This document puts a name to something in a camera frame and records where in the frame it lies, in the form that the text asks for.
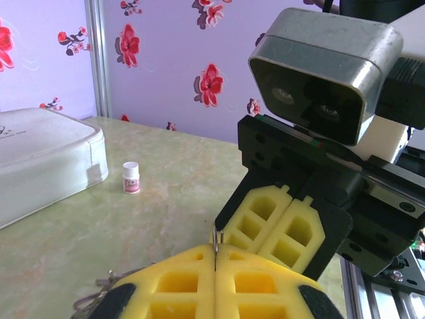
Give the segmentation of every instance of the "wallpaper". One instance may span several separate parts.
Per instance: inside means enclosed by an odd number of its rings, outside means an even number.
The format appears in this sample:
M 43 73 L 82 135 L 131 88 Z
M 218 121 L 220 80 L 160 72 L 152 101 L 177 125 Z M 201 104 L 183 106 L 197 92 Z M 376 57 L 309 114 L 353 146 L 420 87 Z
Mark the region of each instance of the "wallpaper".
M 0 3 L 0 112 L 96 115 L 84 0 Z
M 108 92 L 117 119 L 237 141 L 270 114 L 248 57 L 286 7 L 310 0 L 104 0 Z

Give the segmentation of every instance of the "table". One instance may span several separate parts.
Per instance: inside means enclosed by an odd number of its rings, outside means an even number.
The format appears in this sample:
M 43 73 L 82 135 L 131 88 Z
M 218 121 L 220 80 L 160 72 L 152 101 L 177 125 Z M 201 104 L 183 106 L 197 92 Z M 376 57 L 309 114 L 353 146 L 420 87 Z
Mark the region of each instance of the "table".
M 125 272 L 207 243 L 246 173 L 234 144 L 91 118 L 105 134 L 110 175 L 0 231 L 0 319 L 69 318 L 108 270 Z M 143 191 L 122 191 L 137 161 Z M 345 315 L 339 257 L 319 280 Z

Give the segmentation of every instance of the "camera lens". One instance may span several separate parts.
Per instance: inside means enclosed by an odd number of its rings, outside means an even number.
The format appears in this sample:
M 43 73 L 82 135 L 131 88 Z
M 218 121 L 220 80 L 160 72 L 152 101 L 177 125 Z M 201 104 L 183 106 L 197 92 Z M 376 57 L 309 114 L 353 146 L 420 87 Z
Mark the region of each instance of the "camera lens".
M 317 110 L 317 113 L 319 113 L 319 115 L 326 120 L 329 120 L 329 121 L 335 122 L 335 123 L 338 123 L 339 121 L 341 121 L 341 117 L 340 117 L 338 111 L 334 110 L 333 108 L 329 107 L 328 105 L 319 104 L 316 107 L 316 110 Z
M 284 104 L 294 105 L 295 103 L 292 95 L 281 88 L 274 88 L 272 93 L 277 100 Z

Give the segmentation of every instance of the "yellow foam pad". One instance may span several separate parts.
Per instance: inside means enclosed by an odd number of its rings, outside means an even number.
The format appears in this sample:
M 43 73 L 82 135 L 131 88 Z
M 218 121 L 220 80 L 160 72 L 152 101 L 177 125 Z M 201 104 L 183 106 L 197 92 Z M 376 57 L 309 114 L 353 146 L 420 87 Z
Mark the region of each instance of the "yellow foam pad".
M 298 287 L 315 281 L 258 255 L 202 245 L 121 279 L 136 285 L 120 319 L 313 319 Z
M 286 185 L 252 189 L 223 229 L 224 243 L 303 273 L 325 231 L 319 213 L 310 207 L 313 199 L 292 199 L 288 190 Z
M 120 319 L 213 319 L 214 250 L 198 246 L 121 279 L 136 290 Z
M 325 240 L 319 213 L 312 198 L 294 199 L 268 235 L 258 255 L 302 273 Z
M 217 319 L 313 319 L 298 287 L 322 291 L 315 281 L 225 244 L 216 266 Z
M 288 190 L 271 185 L 249 191 L 223 229 L 224 243 L 257 253 L 292 201 Z

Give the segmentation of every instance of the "screw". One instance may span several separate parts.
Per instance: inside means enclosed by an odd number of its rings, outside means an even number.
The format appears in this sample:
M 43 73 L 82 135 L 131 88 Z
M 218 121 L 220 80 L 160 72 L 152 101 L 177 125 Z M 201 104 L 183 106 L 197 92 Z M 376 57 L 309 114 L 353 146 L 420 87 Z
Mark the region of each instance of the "screw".
M 403 281 L 403 274 L 398 270 L 394 270 L 390 274 L 390 278 L 393 279 L 393 281 L 401 282 Z
M 117 273 L 114 272 L 112 269 L 108 271 L 109 274 L 109 280 L 114 280 L 115 278 L 117 278 Z

